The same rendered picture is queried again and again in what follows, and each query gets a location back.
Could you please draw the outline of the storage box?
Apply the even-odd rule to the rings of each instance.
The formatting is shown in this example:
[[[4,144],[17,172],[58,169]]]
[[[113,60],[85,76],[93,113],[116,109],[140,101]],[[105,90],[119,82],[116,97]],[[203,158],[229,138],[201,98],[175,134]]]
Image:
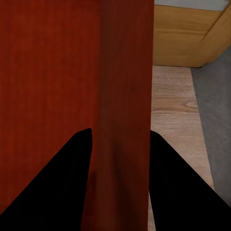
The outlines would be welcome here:
[[[148,231],[154,0],[0,0],[0,215],[76,133],[80,231]]]

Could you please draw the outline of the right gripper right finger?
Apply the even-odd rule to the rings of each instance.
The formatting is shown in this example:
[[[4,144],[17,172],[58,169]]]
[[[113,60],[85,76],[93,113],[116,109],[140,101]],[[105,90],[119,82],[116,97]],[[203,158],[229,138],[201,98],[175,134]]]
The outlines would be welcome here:
[[[231,208],[152,130],[149,194],[156,231],[231,231]]]

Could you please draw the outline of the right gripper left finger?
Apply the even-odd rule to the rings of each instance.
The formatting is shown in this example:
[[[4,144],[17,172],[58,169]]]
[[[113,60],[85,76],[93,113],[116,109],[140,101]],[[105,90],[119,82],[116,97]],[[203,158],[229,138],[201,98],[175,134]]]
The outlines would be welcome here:
[[[61,148],[0,215],[0,231],[80,231],[92,130]]]

